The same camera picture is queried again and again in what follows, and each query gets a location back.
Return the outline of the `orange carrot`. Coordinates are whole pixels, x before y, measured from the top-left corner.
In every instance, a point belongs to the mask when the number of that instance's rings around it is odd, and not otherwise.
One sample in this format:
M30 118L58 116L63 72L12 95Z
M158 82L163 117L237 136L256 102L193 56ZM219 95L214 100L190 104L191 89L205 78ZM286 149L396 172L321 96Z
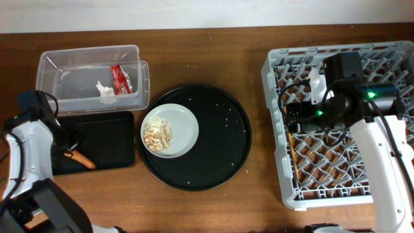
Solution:
M80 164L84 165L86 168L90 170L97 169L94 162L92 162L90 159L88 159L86 156L84 156L77 150L71 151L70 153L65 153L65 156L76 162L79 162Z

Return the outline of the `white tissue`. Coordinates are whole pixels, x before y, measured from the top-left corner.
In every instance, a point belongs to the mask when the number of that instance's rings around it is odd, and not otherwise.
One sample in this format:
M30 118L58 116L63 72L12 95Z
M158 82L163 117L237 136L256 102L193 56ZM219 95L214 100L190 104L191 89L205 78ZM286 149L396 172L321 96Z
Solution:
M97 81L96 88L100 93L101 103L109 105L116 102L114 89L112 87L103 86L99 81Z

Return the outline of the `red snack wrapper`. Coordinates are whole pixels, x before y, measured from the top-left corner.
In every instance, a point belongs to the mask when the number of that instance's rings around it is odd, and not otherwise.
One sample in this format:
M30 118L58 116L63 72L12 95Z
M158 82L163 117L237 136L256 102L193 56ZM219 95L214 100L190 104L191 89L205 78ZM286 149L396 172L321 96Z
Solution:
M115 95L131 94L132 85L130 79L121 66L119 64L110 66L110 71L113 77Z

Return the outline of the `nut shells and rice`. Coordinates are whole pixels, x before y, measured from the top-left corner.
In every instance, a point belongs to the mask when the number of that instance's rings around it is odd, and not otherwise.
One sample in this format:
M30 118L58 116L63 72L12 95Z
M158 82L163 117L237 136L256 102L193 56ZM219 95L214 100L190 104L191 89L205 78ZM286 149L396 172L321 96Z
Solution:
M167 119L154 115L144 125L144 144L152 152L165 150L171 146L172 129Z

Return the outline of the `grey round plate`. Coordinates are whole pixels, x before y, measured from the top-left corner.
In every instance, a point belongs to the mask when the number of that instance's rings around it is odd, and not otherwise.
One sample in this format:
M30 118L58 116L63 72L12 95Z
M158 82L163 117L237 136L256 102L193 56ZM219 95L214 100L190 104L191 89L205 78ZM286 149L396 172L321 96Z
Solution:
M171 146L165 150L152 152L144 144L144 125L154 115L159 115L170 121L172 129ZM150 154L163 159L180 157L189 152L195 145L199 135L199 124L195 115L186 107L179 104L162 104L152 109L144 118L140 136Z

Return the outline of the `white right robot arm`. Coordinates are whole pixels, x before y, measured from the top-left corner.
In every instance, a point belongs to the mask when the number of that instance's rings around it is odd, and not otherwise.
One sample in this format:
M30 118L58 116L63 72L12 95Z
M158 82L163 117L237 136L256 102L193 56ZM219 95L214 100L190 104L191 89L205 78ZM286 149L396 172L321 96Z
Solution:
M391 84L335 81L312 87L317 100L287 104L285 120L310 123L330 132L350 132L362 156L373 203L377 232L413 231L413 148L398 91Z

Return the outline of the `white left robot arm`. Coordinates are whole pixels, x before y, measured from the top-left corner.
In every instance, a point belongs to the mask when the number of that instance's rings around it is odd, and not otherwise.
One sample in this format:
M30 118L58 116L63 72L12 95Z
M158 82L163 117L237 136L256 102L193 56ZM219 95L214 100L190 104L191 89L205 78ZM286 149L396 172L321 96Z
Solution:
M10 150L9 180L1 202L2 232L122 232L101 227L54 181L51 152L94 170L96 165L74 149L54 116L27 114L6 124Z

